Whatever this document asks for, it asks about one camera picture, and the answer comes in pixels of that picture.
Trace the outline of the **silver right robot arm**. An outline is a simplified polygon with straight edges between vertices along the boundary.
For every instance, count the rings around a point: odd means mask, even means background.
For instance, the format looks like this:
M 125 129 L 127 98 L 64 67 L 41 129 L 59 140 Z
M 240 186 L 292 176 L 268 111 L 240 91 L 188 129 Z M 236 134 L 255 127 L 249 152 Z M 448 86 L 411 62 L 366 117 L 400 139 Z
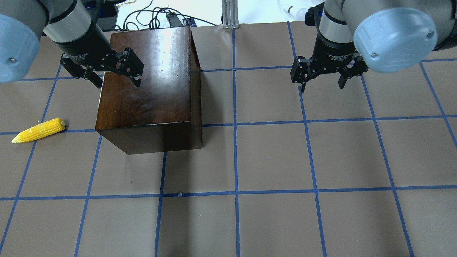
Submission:
M 339 73 L 339 88 L 373 70 L 393 73 L 456 46 L 455 0 L 325 0 L 305 13 L 317 30 L 310 58 L 297 56 L 291 81 Z

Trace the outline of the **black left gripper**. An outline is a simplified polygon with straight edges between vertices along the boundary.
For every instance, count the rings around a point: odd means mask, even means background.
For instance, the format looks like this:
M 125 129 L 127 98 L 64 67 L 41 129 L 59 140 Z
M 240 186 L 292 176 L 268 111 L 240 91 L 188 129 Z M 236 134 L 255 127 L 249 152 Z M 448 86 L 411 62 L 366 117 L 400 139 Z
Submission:
M 121 52 L 110 47 L 60 48 L 64 52 L 60 63 L 75 79 L 88 80 L 101 89 L 103 81 L 96 71 L 109 71 L 130 78 L 136 88 L 141 85 L 140 77 L 143 75 L 144 64 L 130 47 Z

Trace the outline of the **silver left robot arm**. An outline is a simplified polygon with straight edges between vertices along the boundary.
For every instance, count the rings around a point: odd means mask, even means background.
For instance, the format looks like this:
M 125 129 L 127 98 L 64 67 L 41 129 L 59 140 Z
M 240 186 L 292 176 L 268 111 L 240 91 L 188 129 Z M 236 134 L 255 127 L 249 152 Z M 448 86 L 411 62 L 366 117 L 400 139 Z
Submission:
M 144 64 L 131 48 L 116 52 L 79 0 L 2 0 L 0 81 L 22 80 L 45 34 L 62 50 L 60 64 L 75 79 L 102 87 L 98 72 L 113 72 L 141 85 Z

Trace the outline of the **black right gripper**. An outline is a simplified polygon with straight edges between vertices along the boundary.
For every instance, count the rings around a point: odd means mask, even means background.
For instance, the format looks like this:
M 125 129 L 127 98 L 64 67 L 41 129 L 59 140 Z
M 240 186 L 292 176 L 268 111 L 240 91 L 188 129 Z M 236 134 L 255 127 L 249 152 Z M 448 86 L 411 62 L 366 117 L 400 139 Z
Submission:
M 353 43 L 315 43 L 310 59 L 303 56 L 294 58 L 290 76 L 294 84 L 301 84 L 304 93 L 306 84 L 319 75 L 338 72 L 341 76 L 338 86 L 343 89 L 354 76 L 360 77 L 369 70 L 365 60 L 357 56 Z

